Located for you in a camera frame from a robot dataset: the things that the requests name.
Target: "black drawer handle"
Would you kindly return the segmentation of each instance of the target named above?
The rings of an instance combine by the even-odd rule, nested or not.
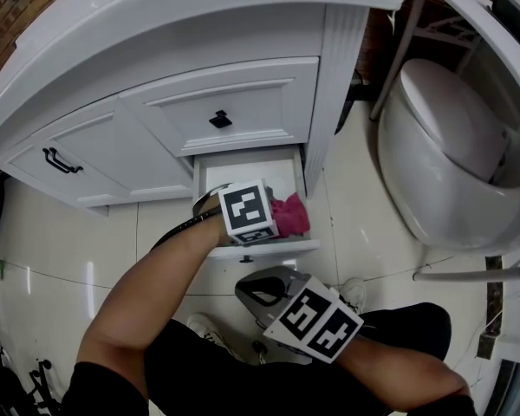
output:
[[[77,174],[80,170],[83,169],[82,166],[77,166],[76,168],[73,168],[72,166],[68,166],[65,163],[58,160],[58,158],[55,156],[57,153],[57,150],[55,148],[43,148],[42,152],[44,153],[44,158],[46,159],[47,163],[52,165],[56,170],[63,172],[64,174],[70,174],[71,172],[73,174]]]
[[[222,109],[216,112],[216,117],[208,120],[217,129],[222,129],[233,125],[233,122],[227,118],[227,113]]]

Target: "open drawer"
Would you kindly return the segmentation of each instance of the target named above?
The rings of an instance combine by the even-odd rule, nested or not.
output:
[[[193,201],[212,188],[233,182],[264,179],[274,197],[286,200],[294,192],[306,205],[301,154],[298,146],[272,146],[247,151],[203,154],[194,161]],[[258,257],[289,254],[289,258],[320,247],[318,240],[303,236],[263,240],[245,246],[217,247],[208,257],[238,257],[244,262]]]

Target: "toilet bowl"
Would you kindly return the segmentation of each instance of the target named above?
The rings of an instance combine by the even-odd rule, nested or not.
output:
[[[520,247],[520,185],[501,186],[509,131],[455,74],[403,66],[380,117],[386,187],[422,243],[486,255]]]

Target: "black knob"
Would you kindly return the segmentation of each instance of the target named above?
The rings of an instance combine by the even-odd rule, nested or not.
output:
[[[226,128],[233,125],[233,122],[227,118],[227,113],[222,109],[216,112],[216,117],[208,120],[217,129]]]

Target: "tile floor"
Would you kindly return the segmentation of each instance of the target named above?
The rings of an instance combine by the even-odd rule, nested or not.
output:
[[[498,360],[475,357],[484,328],[485,284],[415,283],[418,267],[435,271],[484,270],[482,257],[428,249],[415,241],[381,183],[368,106],[357,102],[327,158],[308,201],[311,234],[322,247],[296,261],[299,270],[339,285],[367,281],[367,310],[431,301],[452,317],[446,363],[471,386],[483,414],[497,378]],[[190,200],[111,208],[109,218],[77,211],[10,179],[0,224],[0,340],[10,365],[29,387],[36,359],[49,359],[57,399],[65,393],[83,332],[109,290],[155,241],[190,216]],[[176,318],[195,311],[213,315],[226,339],[249,360],[250,341],[260,337],[251,315],[234,296],[235,282],[281,260],[249,264],[208,262]],[[287,353],[270,345],[272,360]],[[157,408],[151,414],[158,416]]]

